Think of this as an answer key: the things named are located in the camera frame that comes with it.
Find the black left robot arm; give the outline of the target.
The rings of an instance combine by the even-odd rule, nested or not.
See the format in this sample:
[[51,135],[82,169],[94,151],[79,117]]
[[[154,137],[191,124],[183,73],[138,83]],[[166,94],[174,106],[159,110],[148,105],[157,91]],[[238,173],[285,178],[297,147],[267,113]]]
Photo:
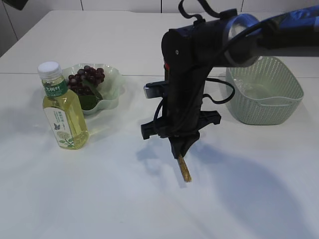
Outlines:
[[23,10],[28,0],[2,0],[7,5],[17,10]]

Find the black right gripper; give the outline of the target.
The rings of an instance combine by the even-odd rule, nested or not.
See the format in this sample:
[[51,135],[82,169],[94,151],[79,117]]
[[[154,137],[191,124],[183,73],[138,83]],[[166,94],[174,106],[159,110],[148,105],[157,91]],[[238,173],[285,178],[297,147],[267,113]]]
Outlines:
[[221,115],[218,111],[202,111],[201,106],[195,105],[186,111],[176,121],[172,116],[158,117],[162,104],[157,106],[154,118],[151,122],[141,125],[143,139],[149,139],[152,135],[161,138],[169,137],[173,157],[178,159],[185,157],[190,147],[199,140],[199,136],[189,136],[198,132],[209,124],[220,124]]

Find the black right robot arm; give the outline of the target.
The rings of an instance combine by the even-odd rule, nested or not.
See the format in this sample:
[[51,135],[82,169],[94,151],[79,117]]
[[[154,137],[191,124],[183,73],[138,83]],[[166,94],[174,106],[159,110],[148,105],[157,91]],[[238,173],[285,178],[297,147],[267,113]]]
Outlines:
[[185,156],[199,131],[219,124],[217,111],[202,111],[204,85],[215,67],[249,67],[261,56],[317,57],[319,8],[311,6],[263,21],[235,9],[213,17],[195,15],[193,24],[171,28],[161,40],[164,80],[148,83],[145,95],[161,98],[154,119],[141,126],[143,139],[168,138],[174,158]]

